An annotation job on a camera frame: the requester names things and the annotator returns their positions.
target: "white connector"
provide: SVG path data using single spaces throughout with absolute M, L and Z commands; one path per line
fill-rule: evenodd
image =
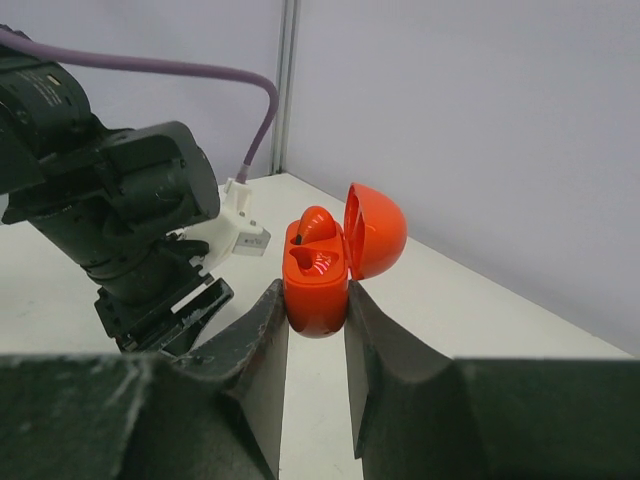
M 224 193 L 218 217 L 188 227 L 181 235 L 186 240 L 203 240 L 209 244 L 207 256 L 192 261 L 202 265 L 203 275 L 232 253 L 262 256 L 271 239 L 271 234 L 251 218 L 253 193 L 249 185 L 230 178 L 224 186 Z

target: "purple cable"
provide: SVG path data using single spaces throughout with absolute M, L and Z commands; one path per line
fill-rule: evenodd
M 81 52 L 66 48 L 52 47 L 36 43 L 19 34 L 0 28 L 0 44 L 13 50 L 42 58 L 52 62 L 68 63 L 81 67 L 103 68 L 107 70 L 125 70 L 130 72 L 163 73 L 167 75 L 180 75 L 185 77 L 215 78 L 230 82 L 247 83 L 262 88 L 269 94 L 269 107 L 264 120 L 249 146 L 244 157 L 236 181 L 245 183 L 249 173 L 249 167 L 256 155 L 256 151 L 264 140 L 269 126 L 278 110 L 278 89 L 266 77 L 257 73 L 248 72 L 229 67 L 216 65 L 204 65 L 198 63 L 175 62 L 170 60 L 158 60 L 153 58 L 137 58 L 119 55 L 105 55 L 101 53 Z

